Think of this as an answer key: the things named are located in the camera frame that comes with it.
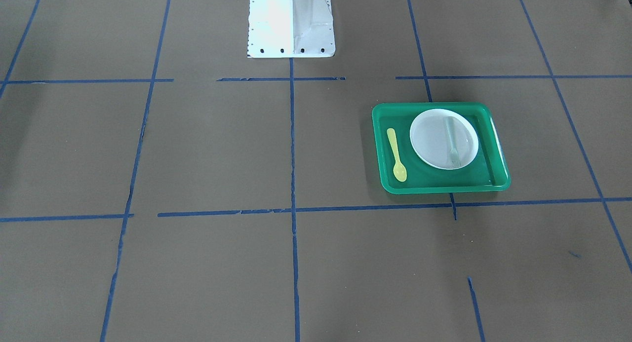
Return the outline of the yellow plastic spoon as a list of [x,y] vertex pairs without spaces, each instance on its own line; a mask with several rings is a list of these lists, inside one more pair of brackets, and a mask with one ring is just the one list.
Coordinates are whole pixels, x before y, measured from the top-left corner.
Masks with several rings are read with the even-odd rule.
[[392,151],[393,158],[395,161],[394,166],[393,166],[393,175],[398,180],[398,182],[401,182],[401,183],[406,182],[408,178],[408,173],[407,173],[406,167],[401,161],[395,129],[388,128],[386,130],[386,134],[387,134],[389,146],[391,147],[391,151]]

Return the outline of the green plastic tray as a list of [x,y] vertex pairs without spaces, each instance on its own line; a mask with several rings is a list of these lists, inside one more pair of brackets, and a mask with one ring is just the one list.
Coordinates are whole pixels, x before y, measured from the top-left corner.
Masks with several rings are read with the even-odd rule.
[[[480,140],[474,162],[458,170],[440,170],[424,163],[409,139],[412,121],[426,110],[455,111],[467,119]],[[430,194],[502,191],[512,182],[492,114],[480,102],[404,102],[382,103],[372,110],[373,133],[381,183],[392,194]],[[395,129],[406,182],[393,175],[394,158],[386,130]]]

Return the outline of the white round plate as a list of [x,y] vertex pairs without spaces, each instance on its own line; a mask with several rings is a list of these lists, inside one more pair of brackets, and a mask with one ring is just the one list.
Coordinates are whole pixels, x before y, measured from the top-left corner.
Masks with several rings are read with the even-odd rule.
[[[445,117],[454,117],[454,137],[461,167],[449,162],[450,146],[445,130]],[[472,124],[455,111],[426,110],[412,121],[409,139],[417,156],[426,164],[440,170],[458,170],[469,166],[478,155],[480,140]]]

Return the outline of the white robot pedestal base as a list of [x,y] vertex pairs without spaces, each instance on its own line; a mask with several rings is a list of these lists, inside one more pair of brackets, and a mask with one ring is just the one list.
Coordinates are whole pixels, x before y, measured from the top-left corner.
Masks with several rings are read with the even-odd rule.
[[247,56],[317,58],[336,53],[332,0],[249,0]]

